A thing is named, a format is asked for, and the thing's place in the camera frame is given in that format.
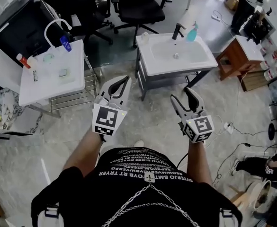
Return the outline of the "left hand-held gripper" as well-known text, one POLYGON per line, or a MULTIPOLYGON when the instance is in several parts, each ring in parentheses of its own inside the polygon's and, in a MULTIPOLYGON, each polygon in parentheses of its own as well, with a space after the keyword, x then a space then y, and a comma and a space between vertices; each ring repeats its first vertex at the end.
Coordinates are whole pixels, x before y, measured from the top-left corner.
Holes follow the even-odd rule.
POLYGON ((92 130, 105 136, 114 136, 127 114, 127 108, 108 99, 115 99, 119 104, 127 104, 132 79, 118 76, 105 82, 93 105, 92 130))

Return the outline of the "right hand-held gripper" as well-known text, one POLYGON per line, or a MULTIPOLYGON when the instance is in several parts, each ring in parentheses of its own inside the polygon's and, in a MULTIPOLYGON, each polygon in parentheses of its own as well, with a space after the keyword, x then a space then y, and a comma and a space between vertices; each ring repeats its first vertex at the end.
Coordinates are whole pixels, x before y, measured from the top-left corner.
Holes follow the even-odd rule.
POLYGON ((190 142, 204 141, 214 132, 212 117, 204 109, 204 101, 198 93, 189 87, 185 87, 184 92, 188 97, 189 109, 186 109, 177 97, 170 96, 172 106, 180 117, 180 129, 190 142))

